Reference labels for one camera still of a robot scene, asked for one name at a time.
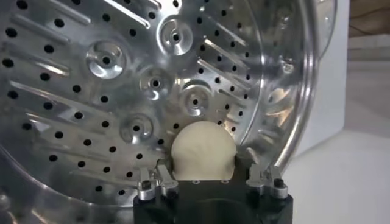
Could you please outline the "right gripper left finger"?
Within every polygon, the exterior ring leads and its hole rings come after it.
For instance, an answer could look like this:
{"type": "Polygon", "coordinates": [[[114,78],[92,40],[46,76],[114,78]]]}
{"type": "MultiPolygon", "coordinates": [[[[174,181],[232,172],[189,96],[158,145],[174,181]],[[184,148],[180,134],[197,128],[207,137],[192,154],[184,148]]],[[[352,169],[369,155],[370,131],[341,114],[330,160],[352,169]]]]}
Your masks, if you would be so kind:
{"type": "Polygon", "coordinates": [[[153,200],[158,191],[162,197],[168,199],[176,198],[179,193],[179,182],[172,177],[164,160],[157,161],[153,171],[142,167],[137,183],[139,200],[153,200]]]}

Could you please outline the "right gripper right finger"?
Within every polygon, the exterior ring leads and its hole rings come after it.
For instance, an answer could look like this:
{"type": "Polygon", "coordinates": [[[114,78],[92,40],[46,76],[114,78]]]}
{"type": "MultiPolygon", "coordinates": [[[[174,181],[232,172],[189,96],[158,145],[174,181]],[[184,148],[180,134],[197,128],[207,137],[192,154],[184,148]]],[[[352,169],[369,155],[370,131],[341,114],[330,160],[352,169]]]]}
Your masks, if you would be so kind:
{"type": "Polygon", "coordinates": [[[258,200],[265,196],[284,200],[288,195],[288,187],[278,167],[263,167],[251,159],[235,156],[235,198],[237,200],[258,200]]]}

